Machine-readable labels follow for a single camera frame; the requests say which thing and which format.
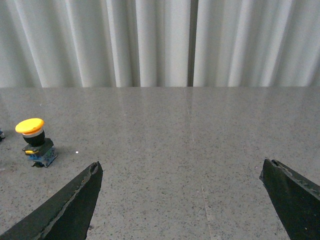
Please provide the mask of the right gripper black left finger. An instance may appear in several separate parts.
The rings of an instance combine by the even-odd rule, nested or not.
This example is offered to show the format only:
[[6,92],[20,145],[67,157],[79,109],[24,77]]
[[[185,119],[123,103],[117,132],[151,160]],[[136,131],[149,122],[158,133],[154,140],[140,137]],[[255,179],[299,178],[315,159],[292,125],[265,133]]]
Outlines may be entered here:
[[2,240],[85,240],[102,185],[103,169],[90,164],[61,190],[0,235]]

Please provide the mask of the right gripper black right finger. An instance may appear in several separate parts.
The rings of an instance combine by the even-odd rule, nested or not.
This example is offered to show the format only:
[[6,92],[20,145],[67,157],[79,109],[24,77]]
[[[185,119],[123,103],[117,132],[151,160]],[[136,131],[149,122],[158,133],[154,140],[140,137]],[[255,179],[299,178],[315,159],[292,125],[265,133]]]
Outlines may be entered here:
[[259,179],[291,240],[320,238],[320,186],[285,164],[265,159]]

